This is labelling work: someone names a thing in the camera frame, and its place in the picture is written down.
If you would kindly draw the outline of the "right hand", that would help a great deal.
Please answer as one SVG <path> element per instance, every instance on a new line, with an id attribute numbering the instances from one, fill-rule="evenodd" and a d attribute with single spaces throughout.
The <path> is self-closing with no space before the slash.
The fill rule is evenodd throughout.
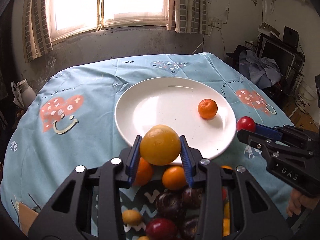
<path id="1" fill-rule="evenodd" d="M 286 213 L 289 217 L 293 214 L 300 215 L 302 207 L 314 210 L 319 202 L 319 197 L 309 198 L 296 189 L 292 189 Z"/>

